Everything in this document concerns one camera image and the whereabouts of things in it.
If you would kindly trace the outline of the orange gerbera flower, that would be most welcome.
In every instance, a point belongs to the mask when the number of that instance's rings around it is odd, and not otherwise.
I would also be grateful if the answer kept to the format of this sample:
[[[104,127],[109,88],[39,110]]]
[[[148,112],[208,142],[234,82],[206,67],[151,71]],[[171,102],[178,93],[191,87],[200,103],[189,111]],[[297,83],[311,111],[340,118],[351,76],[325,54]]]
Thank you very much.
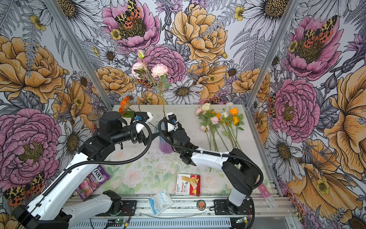
[[[132,97],[127,96],[120,102],[119,113],[123,118],[133,118],[136,116],[136,111],[130,107],[132,105]]]

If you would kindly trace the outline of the cream white rose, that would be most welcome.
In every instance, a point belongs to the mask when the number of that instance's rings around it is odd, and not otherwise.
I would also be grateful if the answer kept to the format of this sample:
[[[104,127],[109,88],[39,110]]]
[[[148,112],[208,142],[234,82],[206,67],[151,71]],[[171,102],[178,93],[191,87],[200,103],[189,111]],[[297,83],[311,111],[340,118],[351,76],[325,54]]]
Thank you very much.
[[[201,109],[204,111],[204,112],[208,112],[211,108],[211,104],[210,103],[205,103],[204,105],[201,106]]]

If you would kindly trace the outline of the pink carnation stem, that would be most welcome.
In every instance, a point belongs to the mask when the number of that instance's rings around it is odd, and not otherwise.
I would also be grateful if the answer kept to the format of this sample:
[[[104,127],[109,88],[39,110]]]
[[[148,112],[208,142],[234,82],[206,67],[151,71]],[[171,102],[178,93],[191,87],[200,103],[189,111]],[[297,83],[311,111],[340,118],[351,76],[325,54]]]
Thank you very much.
[[[132,66],[132,75],[136,79],[147,81],[153,89],[157,91],[158,98],[162,101],[162,111],[164,117],[166,117],[164,92],[169,89],[171,84],[167,81],[168,67],[163,64],[156,64],[151,69],[145,63],[145,53],[143,50],[137,51],[137,62]]]

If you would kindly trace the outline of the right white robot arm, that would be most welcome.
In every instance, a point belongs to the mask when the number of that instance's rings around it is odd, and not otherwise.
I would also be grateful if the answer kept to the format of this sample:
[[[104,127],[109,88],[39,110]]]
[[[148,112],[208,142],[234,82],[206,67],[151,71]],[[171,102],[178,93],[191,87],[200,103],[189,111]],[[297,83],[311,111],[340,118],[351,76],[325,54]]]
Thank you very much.
[[[214,152],[202,149],[191,143],[184,129],[162,132],[162,137],[168,141],[187,165],[206,166],[222,171],[232,185],[226,203],[221,207],[231,214],[237,215],[242,209],[244,200],[258,188],[264,180],[260,167],[255,164],[240,149],[230,152]]]

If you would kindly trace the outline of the pink rose flower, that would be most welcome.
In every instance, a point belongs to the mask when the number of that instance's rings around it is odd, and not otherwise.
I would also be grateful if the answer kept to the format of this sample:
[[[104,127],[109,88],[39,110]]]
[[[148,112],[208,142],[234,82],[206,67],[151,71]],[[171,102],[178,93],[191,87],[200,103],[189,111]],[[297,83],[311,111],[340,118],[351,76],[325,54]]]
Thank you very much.
[[[212,151],[219,151],[219,146],[216,142],[216,136],[218,136],[218,130],[221,127],[219,118],[216,116],[219,114],[212,108],[208,112],[204,112],[201,106],[195,111],[195,116],[200,120],[200,131],[205,133],[209,143],[209,149]]]

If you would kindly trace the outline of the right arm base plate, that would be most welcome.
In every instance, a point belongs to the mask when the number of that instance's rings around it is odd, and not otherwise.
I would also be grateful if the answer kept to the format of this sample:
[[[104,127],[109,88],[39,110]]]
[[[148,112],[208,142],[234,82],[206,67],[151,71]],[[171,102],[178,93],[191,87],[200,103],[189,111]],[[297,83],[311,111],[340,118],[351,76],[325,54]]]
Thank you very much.
[[[214,199],[213,210],[215,215],[252,215],[255,212],[252,198],[245,198],[239,207],[228,199]]]

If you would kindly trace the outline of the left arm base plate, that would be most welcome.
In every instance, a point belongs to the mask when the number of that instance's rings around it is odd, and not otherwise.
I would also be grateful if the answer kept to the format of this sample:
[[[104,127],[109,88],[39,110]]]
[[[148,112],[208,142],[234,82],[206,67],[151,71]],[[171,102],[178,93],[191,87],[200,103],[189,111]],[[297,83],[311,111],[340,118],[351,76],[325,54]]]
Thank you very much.
[[[134,216],[137,208],[136,200],[121,200],[116,205],[115,216]]]

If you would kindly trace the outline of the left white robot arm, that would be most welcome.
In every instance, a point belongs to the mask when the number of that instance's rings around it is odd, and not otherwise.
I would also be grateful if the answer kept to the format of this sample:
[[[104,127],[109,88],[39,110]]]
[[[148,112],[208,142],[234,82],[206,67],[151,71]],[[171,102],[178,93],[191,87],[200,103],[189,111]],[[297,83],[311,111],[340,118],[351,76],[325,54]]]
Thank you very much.
[[[28,205],[20,205],[12,215],[26,229],[70,229],[76,224],[99,214],[117,214],[122,208],[120,195],[109,190],[96,198],[64,207],[73,192],[99,165],[125,165],[140,159],[152,143],[148,126],[150,112],[135,112],[130,123],[117,111],[106,112],[99,119],[99,128],[79,148],[63,172]],[[117,144],[131,141],[143,143],[145,149],[136,157],[125,161],[107,161]]]

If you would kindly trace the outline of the blue purple glass vase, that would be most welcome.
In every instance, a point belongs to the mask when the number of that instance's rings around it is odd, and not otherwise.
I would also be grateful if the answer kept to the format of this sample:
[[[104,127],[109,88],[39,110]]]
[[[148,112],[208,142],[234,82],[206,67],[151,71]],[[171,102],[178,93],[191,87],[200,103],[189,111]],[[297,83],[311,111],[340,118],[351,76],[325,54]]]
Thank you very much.
[[[161,129],[166,130],[165,125],[161,124]],[[158,129],[158,125],[155,126],[155,133],[160,133]],[[163,137],[159,136],[159,149],[164,154],[170,154],[173,152],[173,148],[170,144],[168,144]]]

